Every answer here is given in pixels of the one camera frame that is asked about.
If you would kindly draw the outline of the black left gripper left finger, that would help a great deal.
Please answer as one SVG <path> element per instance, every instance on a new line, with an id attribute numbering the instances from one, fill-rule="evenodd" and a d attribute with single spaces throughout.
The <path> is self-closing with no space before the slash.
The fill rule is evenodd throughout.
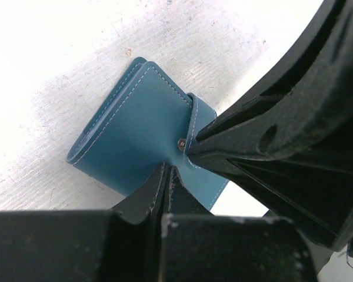
<path id="1" fill-rule="evenodd" d="M 108 210 L 0 211 L 0 281 L 157 281 L 168 166 Z"/>

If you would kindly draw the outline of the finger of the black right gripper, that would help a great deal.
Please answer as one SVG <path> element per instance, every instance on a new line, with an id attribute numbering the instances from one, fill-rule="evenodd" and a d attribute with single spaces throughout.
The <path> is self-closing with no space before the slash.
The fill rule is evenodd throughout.
<path id="1" fill-rule="evenodd" d="M 314 243 L 353 257 L 353 1 L 324 1 L 188 155 Z"/>

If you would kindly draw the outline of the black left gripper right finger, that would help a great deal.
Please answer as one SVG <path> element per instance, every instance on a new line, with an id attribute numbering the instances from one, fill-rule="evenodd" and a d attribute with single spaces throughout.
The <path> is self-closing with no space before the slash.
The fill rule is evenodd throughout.
<path id="1" fill-rule="evenodd" d="M 317 281 L 311 253 L 282 217 L 214 216 L 170 168 L 162 281 Z"/>

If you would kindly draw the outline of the blue leather card holder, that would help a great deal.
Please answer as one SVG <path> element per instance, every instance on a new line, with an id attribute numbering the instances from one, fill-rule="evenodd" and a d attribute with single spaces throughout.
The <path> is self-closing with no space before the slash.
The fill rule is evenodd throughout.
<path id="1" fill-rule="evenodd" d="M 193 164 L 187 153 L 217 116 L 154 62 L 135 58 L 85 126 L 66 161 L 128 196 L 161 162 L 176 166 L 185 187 L 211 209 L 227 179 Z"/>

